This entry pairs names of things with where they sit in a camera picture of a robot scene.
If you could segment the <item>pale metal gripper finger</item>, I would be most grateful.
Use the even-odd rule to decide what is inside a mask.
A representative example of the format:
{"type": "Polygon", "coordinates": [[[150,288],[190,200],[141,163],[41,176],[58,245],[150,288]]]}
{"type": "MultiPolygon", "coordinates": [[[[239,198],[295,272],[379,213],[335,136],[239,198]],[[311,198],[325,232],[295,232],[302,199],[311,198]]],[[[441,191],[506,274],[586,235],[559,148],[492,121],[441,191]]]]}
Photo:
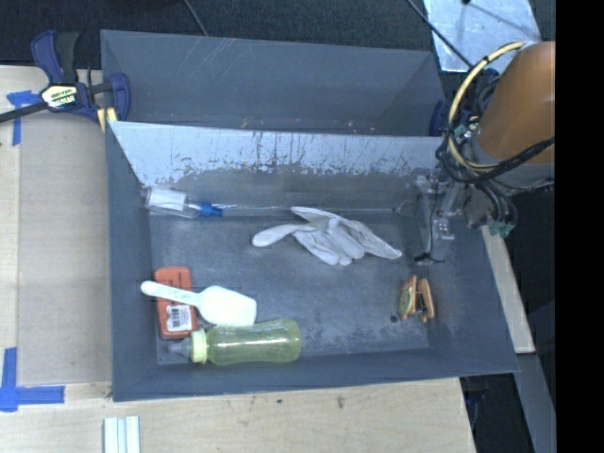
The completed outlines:
{"type": "Polygon", "coordinates": [[[443,262],[454,240],[455,235],[450,221],[447,218],[433,219],[431,225],[431,259],[436,262],[443,262]]]}
{"type": "Polygon", "coordinates": [[[418,226],[421,250],[415,257],[418,265],[432,264],[432,202],[428,193],[418,195],[415,207],[415,220],[418,226]]]}

